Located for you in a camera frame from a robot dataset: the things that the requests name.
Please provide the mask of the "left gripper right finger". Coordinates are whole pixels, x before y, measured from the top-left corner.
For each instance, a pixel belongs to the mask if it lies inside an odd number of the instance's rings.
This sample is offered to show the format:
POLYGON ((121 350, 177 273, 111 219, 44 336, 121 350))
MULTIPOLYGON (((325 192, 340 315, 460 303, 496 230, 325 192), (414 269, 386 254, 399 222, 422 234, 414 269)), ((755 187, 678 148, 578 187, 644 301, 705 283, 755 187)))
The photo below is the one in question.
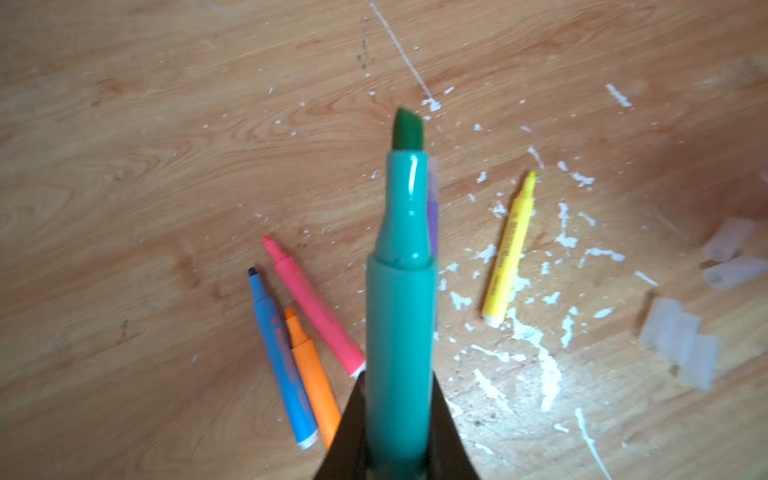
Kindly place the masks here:
POLYGON ((433 375, 427 451, 430 480, 479 480, 466 453, 438 378, 433 375))

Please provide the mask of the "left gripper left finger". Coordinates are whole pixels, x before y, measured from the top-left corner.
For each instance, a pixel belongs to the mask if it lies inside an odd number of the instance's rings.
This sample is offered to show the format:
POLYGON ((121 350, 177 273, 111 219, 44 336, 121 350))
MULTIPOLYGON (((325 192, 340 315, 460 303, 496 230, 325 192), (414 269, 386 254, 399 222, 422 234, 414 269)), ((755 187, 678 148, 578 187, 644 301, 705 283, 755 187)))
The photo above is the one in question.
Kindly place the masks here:
POLYGON ((366 373, 362 372, 355 382, 331 447, 314 476, 315 480, 367 478, 365 386, 366 373))

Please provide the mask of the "green marker pen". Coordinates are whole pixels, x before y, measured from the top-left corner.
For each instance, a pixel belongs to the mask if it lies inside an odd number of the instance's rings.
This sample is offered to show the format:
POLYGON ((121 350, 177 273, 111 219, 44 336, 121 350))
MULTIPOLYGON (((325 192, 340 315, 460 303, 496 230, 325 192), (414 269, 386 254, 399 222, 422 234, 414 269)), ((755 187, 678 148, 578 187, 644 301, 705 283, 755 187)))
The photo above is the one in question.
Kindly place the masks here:
POLYGON ((426 462, 437 283, 428 174, 422 121, 400 108, 387 155, 384 217, 366 270, 365 430, 375 479, 419 478, 426 462))

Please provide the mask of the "purple marker pen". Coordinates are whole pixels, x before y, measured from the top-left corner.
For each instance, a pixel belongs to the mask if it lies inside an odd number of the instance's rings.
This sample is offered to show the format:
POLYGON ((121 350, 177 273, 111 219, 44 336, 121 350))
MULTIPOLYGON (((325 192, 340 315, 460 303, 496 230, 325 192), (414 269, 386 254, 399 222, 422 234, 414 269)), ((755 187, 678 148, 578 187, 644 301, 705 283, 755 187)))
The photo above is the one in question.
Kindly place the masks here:
POLYGON ((427 221, 432 254, 438 256, 439 185, 437 159, 431 157, 428 165, 427 221))

